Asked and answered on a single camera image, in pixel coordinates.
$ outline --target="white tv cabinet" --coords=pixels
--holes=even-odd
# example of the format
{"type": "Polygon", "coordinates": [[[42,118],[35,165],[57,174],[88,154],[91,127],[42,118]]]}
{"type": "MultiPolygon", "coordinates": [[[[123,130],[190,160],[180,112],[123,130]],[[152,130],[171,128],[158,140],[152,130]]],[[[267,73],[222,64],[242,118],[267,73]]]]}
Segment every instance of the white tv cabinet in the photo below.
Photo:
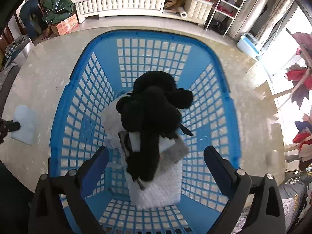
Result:
{"type": "Polygon", "coordinates": [[[163,12],[165,0],[77,0],[75,2],[79,23],[86,17],[99,15],[99,17],[117,15],[146,15],[175,18],[205,24],[213,3],[206,0],[186,0],[184,9],[188,16],[180,17],[163,12]]]}

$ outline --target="green plastic bag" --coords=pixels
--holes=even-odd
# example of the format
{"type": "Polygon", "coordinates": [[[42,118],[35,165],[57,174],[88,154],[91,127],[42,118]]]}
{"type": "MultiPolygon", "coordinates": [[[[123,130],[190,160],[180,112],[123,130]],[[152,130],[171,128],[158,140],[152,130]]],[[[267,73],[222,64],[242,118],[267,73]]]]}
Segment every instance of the green plastic bag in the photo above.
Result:
{"type": "Polygon", "coordinates": [[[74,4],[70,0],[45,0],[43,6],[48,11],[42,20],[48,24],[56,24],[70,17],[74,8],[74,4]]]}
{"type": "Polygon", "coordinates": [[[42,20],[47,22],[49,25],[50,24],[57,24],[66,18],[69,18],[71,16],[71,13],[65,12],[62,14],[56,14],[53,13],[52,11],[48,11],[43,17],[42,20]]]}

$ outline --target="paper towel roll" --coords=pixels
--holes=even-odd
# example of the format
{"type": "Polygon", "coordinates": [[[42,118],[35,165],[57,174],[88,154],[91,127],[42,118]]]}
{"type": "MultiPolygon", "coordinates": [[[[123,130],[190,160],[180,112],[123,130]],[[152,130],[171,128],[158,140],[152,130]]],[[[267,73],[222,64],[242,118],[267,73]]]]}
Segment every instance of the paper towel roll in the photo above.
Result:
{"type": "Polygon", "coordinates": [[[186,11],[182,8],[182,7],[178,7],[178,12],[180,14],[181,17],[186,18],[188,16],[188,14],[186,13],[186,11]]]}

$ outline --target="cardboard box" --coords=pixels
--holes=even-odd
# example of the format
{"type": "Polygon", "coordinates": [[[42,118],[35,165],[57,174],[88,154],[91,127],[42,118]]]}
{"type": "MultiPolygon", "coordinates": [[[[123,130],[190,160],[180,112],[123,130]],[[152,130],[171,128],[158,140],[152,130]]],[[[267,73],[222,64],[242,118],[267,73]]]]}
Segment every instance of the cardboard box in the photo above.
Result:
{"type": "Polygon", "coordinates": [[[76,14],[70,16],[69,18],[63,20],[62,22],[58,24],[50,25],[52,32],[56,36],[60,36],[65,33],[68,33],[74,28],[76,28],[77,26],[78,26],[78,20],[77,20],[76,14]]]}

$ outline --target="blue plastic laundry basket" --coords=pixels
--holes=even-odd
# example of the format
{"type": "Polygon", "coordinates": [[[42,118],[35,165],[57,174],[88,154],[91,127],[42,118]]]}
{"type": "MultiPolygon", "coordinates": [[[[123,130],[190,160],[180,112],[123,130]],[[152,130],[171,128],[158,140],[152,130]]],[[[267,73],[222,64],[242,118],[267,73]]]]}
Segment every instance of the blue plastic laundry basket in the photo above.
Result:
{"type": "MultiPolygon", "coordinates": [[[[178,205],[138,210],[131,202],[124,170],[106,168],[86,201],[103,227],[113,233],[206,233],[227,203],[203,160],[206,146],[238,168],[240,141],[233,100],[214,52],[202,42],[155,31],[117,30],[93,39],[82,52],[65,87],[51,133],[51,176],[78,169],[105,145],[100,113],[121,93],[132,89],[144,72],[170,73],[178,87],[190,89],[193,105],[182,110],[182,135],[190,147],[183,159],[182,195],[178,205]]],[[[121,162],[117,149],[110,161],[121,162]]],[[[62,197],[65,212],[78,231],[62,197]]]]}

